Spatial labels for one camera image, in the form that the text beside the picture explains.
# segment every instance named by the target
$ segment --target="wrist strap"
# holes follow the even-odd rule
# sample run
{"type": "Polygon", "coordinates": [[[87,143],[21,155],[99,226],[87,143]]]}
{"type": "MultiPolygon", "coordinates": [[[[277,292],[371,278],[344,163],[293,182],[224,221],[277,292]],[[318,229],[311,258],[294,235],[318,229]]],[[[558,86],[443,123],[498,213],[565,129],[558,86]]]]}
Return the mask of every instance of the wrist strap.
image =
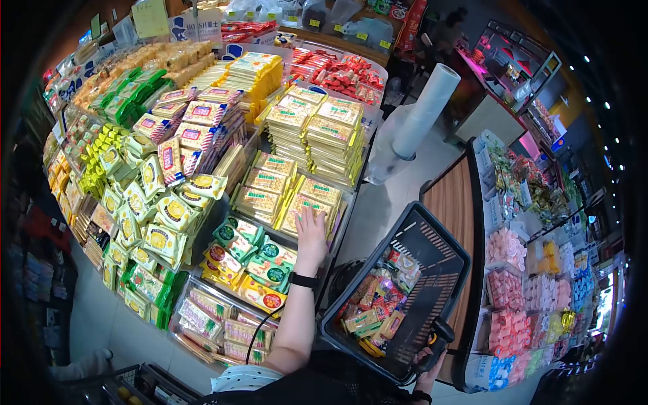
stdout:
{"type": "Polygon", "coordinates": [[[411,397],[413,400],[426,400],[428,403],[432,403],[432,397],[430,394],[426,394],[418,389],[411,393],[411,397]]]}
{"type": "Polygon", "coordinates": [[[302,287],[308,287],[312,290],[315,289],[315,287],[318,286],[318,279],[315,277],[305,277],[303,275],[299,275],[295,272],[290,272],[290,275],[288,276],[288,282],[291,284],[295,284],[298,286],[302,287]]]}

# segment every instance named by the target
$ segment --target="store sign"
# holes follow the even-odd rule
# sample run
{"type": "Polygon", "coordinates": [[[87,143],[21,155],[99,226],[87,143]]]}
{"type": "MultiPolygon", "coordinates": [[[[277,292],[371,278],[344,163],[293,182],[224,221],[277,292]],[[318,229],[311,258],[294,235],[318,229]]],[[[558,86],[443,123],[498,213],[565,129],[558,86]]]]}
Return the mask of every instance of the store sign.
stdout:
{"type": "Polygon", "coordinates": [[[171,31],[171,42],[194,40],[210,40],[216,45],[214,48],[223,47],[223,37],[220,32],[222,15],[219,9],[210,8],[198,11],[198,30],[196,20],[191,12],[168,19],[168,29],[171,31]]]}

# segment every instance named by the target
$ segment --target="person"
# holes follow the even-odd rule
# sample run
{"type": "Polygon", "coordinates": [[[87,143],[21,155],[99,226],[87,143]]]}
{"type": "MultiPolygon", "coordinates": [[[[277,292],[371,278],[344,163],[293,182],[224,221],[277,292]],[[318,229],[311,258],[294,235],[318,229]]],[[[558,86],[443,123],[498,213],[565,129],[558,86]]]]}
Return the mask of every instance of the person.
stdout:
{"type": "MultiPolygon", "coordinates": [[[[327,252],[325,213],[314,218],[311,207],[295,214],[299,245],[293,271],[315,277],[327,252]]],[[[199,404],[415,404],[430,402],[434,380],[445,351],[437,363],[418,378],[414,394],[395,386],[353,357],[334,350],[312,351],[315,338],[315,302],[311,288],[293,280],[269,355],[260,365],[234,365],[212,379],[212,393],[199,404]]],[[[426,354],[424,348],[414,363],[426,354]]]]}

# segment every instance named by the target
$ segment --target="black shopping basket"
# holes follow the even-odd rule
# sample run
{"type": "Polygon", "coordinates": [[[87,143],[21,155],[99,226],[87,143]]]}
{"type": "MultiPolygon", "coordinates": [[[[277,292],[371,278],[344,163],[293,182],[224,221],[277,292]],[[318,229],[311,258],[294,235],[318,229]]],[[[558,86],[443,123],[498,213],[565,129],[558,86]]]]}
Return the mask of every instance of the black shopping basket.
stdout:
{"type": "Polygon", "coordinates": [[[421,203],[411,202],[342,295],[324,313],[319,324],[322,337],[394,384],[407,385],[416,373],[411,364],[414,355],[428,345],[434,319],[446,321],[452,313],[469,270],[470,256],[457,240],[421,203]],[[390,246],[412,255],[421,266],[421,277],[405,303],[406,316],[388,343],[386,356],[376,358],[342,329],[341,310],[390,246]]]}

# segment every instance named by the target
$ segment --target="pink candy package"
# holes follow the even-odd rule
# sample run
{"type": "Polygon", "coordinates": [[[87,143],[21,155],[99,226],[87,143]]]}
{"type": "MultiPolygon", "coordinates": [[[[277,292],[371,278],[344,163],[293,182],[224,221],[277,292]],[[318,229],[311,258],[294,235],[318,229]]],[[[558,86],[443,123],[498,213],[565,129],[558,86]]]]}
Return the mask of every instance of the pink candy package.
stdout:
{"type": "Polygon", "coordinates": [[[486,240],[486,267],[491,264],[507,262],[521,272],[524,271],[524,258],[527,249],[522,245],[518,234],[505,227],[491,233],[486,240]]]}
{"type": "Polygon", "coordinates": [[[531,347],[531,320],[524,311],[502,310],[491,314],[489,352],[497,358],[519,355],[531,347]]]}
{"type": "Polygon", "coordinates": [[[525,309],[522,280],[506,270],[493,270],[486,275],[486,291],[491,304],[497,309],[525,309]]]}

